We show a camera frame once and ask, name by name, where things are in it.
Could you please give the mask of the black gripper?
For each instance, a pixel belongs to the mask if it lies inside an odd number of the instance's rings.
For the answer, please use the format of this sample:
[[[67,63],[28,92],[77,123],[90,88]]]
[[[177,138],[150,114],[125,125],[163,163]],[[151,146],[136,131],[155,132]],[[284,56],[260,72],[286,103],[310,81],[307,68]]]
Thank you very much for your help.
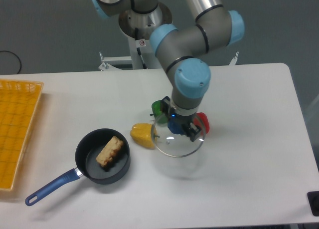
[[[166,96],[160,101],[160,110],[163,114],[168,114],[168,128],[171,131],[184,131],[192,142],[201,135],[201,128],[192,123],[196,108],[183,109],[175,105],[171,106],[170,98]]]

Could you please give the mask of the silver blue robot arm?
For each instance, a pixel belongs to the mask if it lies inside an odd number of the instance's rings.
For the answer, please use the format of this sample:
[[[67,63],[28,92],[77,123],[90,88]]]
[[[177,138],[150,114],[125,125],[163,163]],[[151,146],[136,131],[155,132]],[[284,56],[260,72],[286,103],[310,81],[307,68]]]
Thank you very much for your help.
[[[169,9],[159,0],[91,0],[104,17],[119,16],[123,34],[146,41],[172,84],[171,97],[160,103],[175,134],[195,141],[204,128],[195,125],[198,107],[209,88],[211,73],[199,56],[240,41],[245,32],[242,16],[227,11],[221,0],[186,0],[195,25],[184,30],[172,24]]]

